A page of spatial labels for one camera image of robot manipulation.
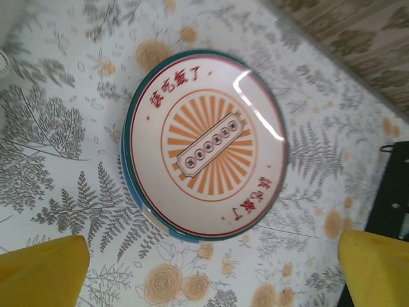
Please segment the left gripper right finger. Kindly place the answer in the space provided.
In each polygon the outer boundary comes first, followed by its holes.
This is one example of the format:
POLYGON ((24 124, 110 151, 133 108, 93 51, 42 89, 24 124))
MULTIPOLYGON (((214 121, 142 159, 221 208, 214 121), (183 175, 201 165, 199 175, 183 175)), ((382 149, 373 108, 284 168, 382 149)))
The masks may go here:
POLYGON ((355 306, 408 306, 408 243, 345 230, 338 260, 355 306))

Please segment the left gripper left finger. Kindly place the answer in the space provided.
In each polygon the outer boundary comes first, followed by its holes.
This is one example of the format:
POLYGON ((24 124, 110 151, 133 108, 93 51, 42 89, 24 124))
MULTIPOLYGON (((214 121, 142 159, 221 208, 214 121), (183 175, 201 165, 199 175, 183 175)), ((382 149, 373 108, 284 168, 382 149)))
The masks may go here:
POLYGON ((1 306, 75 306, 89 267, 81 235, 1 255, 1 306))

